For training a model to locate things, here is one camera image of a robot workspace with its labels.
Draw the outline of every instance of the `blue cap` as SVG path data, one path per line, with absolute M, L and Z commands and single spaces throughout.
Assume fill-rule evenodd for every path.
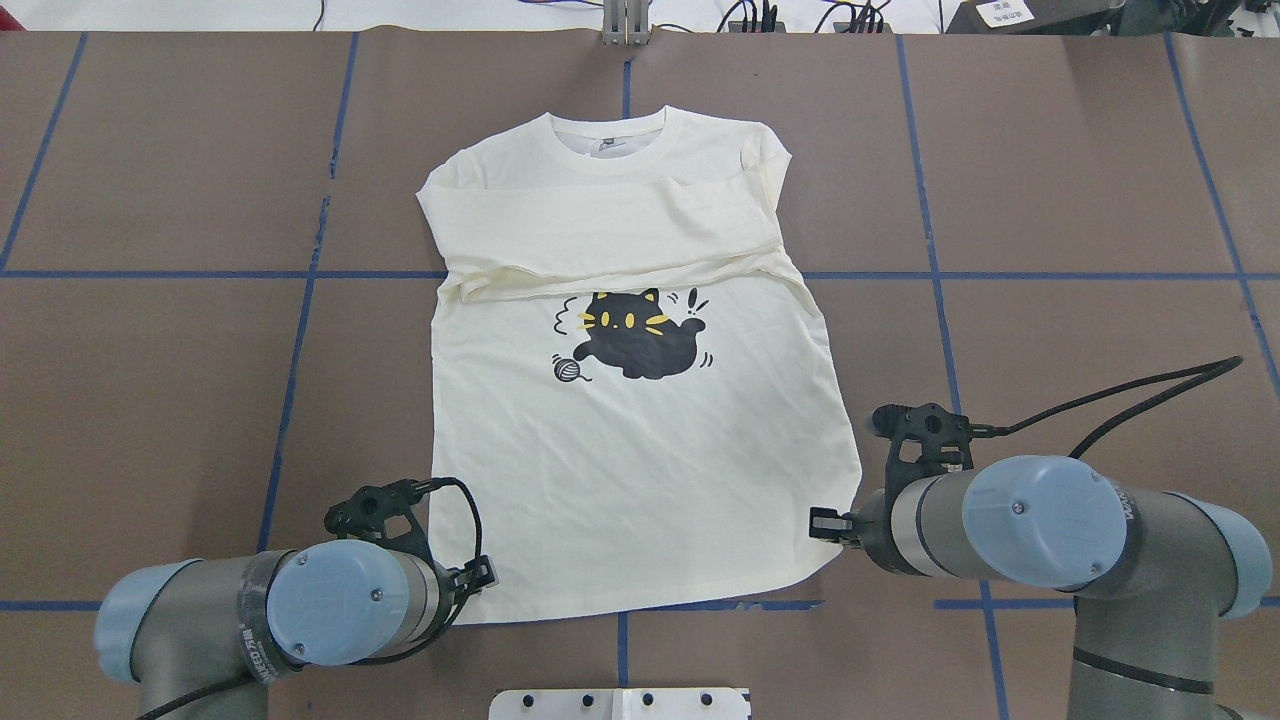
M 339 539 L 294 555 L 266 596 L 266 621 L 287 655 L 347 665 L 381 650 L 408 610 L 408 579 L 390 552 Z
M 995 462 L 974 477 L 961 512 L 965 534 L 987 565 L 1041 588 L 1103 575 L 1120 560 L 1128 536 L 1115 488 L 1071 457 Z
M 108 678 L 122 683 L 138 682 L 132 669 L 133 639 L 138 637 L 142 619 L 178 570 L 192 562 L 200 562 L 200 559 L 134 570 L 106 593 L 93 623 L 93 650 L 97 651 L 97 665 Z
M 1271 588 L 1271 551 L 1267 550 L 1267 541 L 1262 539 L 1262 533 L 1234 510 L 1180 492 L 1169 495 L 1199 507 L 1222 534 L 1226 547 L 1231 551 L 1231 560 L 1235 561 L 1235 601 L 1222 618 L 1234 620 L 1257 610 L 1262 603 L 1262 596 Z

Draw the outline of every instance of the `white t-shirt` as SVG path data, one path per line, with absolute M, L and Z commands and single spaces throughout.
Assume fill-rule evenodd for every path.
M 782 249 L 790 160 L 760 123 L 664 108 L 545 114 L 428 178 L 449 270 L 433 474 L 471 487 L 500 579 L 460 623 L 763 592 L 836 556 L 808 511 L 847 505 L 861 468 Z M 470 556 L 460 497 L 431 497 L 429 532 Z

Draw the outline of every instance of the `cat face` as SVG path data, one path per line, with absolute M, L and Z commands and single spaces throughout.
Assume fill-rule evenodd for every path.
M 594 337 L 650 334 L 662 337 L 675 325 L 658 306 L 658 290 L 649 288 L 640 295 L 625 292 L 596 292 L 582 319 L 580 329 Z

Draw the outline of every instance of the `black cat graphic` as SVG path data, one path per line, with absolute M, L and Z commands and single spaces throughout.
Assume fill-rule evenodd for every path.
M 658 290 L 640 295 L 596 292 L 582 318 L 591 340 L 577 346 L 575 360 L 595 356 L 622 368 L 625 378 L 657 380 L 687 370 L 698 359 L 698 333 L 707 323 L 690 318 L 676 324 L 658 306 Z

